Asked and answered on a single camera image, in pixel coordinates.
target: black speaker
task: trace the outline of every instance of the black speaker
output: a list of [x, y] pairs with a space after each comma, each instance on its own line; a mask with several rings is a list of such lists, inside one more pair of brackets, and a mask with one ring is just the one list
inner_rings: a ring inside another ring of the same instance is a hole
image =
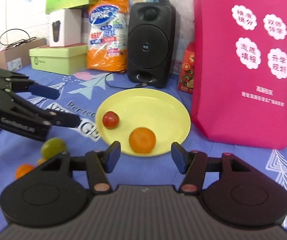
[[169, 0], [136, 3], [130, 14], [127, 74], [135, 83], [165, 87], [176, 56], [180, 15]]

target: cherry tomato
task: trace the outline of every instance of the cherry tomato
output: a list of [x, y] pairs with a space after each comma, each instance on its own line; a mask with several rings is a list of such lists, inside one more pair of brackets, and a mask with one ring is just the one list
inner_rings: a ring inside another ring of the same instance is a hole
[[20, 165], [16, 170], [16, 174], [15, 174], [16, 179], [20, 179], [21, 177], [26, 175], [28, 172], [32, 171], [34, 168], [35, 167], [31, 164]]
[[119, 124], [119, 116], [115, 112], [109, 111], [103, 115], [102, 123], [107, 129], [114, 129]]

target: chinese characters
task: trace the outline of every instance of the chinese characters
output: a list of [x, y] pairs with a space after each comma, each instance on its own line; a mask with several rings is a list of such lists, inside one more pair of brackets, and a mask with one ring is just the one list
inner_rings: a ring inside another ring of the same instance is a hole
[[262, 88], [262, 87], [257, 86], [256, 87], [256, 91], [260, 92], [260, 93], [263, 93], [263, 94], [267, 94], [267, 95], [273, 96], [273, 91], [269, 90], [269, 89], [266, 89], [266, 88]]
[[247, 9], [243, 5], [235, 5], [231, 12], [233, 18], [239, 26], [242, 26], [245, 30], [254, 30], [257, 26], [257, 17], [252, 13], [250, 9]]
[[255, 99], [255, 100], [259, 100], [262, 102], [266, 102], [266, 103], [271, 103], [271, 104], [276, 105], [276, 106], [285, 106], [285, 103], [283, 103], [283, 102], [279, 102], [279, 101], [272, 100], [269, 98], [257, 96], [257, 95], [250, 94], [250, 93], [246, 93], [244, 91], [242, 92], [242, 96], [247, 97], [247, 98], [251, 98], [251, 99]]
[[239, 38], [236, 42], [236, 53], [240, 62], [246, 65], [248, 69], [257, 69], [261, 63], [261, 52], [257, 45], [249, 38]]
[[283, 40], [287, 35], [285, 23], [274, 14], [267, 14], [264, 18], [264, 28], [276, 40]]
[[268, 53], [268, 66], [278, 79], [287, 78], [287, 54], [281, 49], [271, 49]]

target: small orange fruit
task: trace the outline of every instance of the small orange fruit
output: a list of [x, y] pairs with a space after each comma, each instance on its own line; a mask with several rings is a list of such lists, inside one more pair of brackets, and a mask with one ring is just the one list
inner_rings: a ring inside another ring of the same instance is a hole
[[40, 159], [37, 161], [37, 166], [42, 165], [42, 164], [45, 163], [46, 161], [47, 161], [47, 159], [45, 159], [45, 158], [40, 158]]
[[16, 179], [20, 179], [21, 177], [26, 175], [28, 172], [32, 171], [34, 168], [35, 167], [31, 164], [20, 165], [16, 170], [16, 174], [15, 174]]
[[135, 153], [151, 153], [156, 145], [156, 135], [148, 128], [134, 129], [129, 136], [129, 144]]

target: coffee cup illustration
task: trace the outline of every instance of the coffee cup illustration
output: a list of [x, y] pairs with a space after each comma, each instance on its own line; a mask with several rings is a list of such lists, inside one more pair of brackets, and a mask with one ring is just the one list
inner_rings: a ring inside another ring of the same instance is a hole
[[59, 34], [60, 34], [60, 21], [56, 21], [52, 23], [52, 32], [53, 32], [53, 41], [58, 42], [59, 41]]

